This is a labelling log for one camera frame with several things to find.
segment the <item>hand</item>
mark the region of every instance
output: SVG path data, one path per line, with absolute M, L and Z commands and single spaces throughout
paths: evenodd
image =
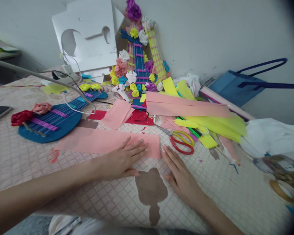
M 199 212 L 200 204 L 204 204 L 209 197 L 200 189 L 195 178 L 176 152 L 165 145 L 162 155 L 173 174 L 165 175 L 165 180 L 169 182 L 174 192 L 186 205 Z
M 147 153 L 148 144 L 144 140 L 126 146 L 131 137 L 128 137 L 124 143 L 117 149 L 92 159 L 97 166 L 96 180 L 115 180 L 129 176 L 139 176 L 135 169 L 130 167 Z

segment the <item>yellow scissors handle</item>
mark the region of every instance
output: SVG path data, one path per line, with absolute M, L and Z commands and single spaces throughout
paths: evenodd
M 184 139 L 178 133 L 185 135 L 189 139 L 189 141 L 187 141 L 186 139 Z M 185 133 L 185 132 L 182 132 L 182 131 L 173 131 L 172 135 L 178 137 L 180 140 L 182 140 L 184 143 L 186 143 L 186 144 L 188 144 L 190 146 L 194 146 L 195 145 L 195 142 L 194 142 L 193 138 L 190 137 L 190 135 L 187 134 L 187 133 Z

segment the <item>white wall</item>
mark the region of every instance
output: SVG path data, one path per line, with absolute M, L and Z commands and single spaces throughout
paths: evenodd
M 0 38 L 22 50 L 21 66 L 41 71 L 61 63 L 51 16 L 69 2 L 0 0 Z M 126 0 L 112 2 L 120 10 L 126 7 Z M 219 77 L 228 69 L 287 57 L 284 66 L 257 77 L 294 83 L 294 22 L 279 0 L 136 2 L 157 22 L 160 52 L 172 77 L 187 72 Z M 294 90 L 266 89 L 243 108 L 259 118 L 294 124 Z

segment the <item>red scissors handle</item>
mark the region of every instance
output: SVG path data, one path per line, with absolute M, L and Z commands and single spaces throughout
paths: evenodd
M 171 143 L 173 144 L 173 146 L 175 147 L 175 149 L 178 150 L 180 153 L 185 154 L 185 155 L 191 155 L 191 154 L 194 153 L 194 148 L 193 148 L 191 145 L 188 145 L 188 144 L 186 144 L 186 143 L 184 143 L 184 142 L 178 141 L 178 140 L 175 139 L 173 136 L 170 136 L 170 140 L 171 140 Z M 181 145 L 184 145 L 184 146 L 189 147 L 189 148 L 190 148 L 190 152 L 185 152 L 185 151 L 180 150 L 180 149 L 177 147 L 177 145 L 176 145 L 175 142 L 177 142 L 177 143 L 179 143 L 179 144 L 181 144 Z

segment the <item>blue guitar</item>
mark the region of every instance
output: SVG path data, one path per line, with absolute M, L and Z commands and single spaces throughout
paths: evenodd
M 84 94 L 89 101 L 105 99 L 108 94 L 105 92 L 90 91 Z M 78 97 L 68 103 L 73 109 L 81 110 L 88 103 Z M 34 117 L 27 122 L 26 126 L 20 126 L 18 133 L 25 139 L 37 142 L 48 143 L 58 140 L 73 130 L 79 123 L 82 114 L 70 109 L 67 104 L 57 104 L 46 114 L 34 114 Z

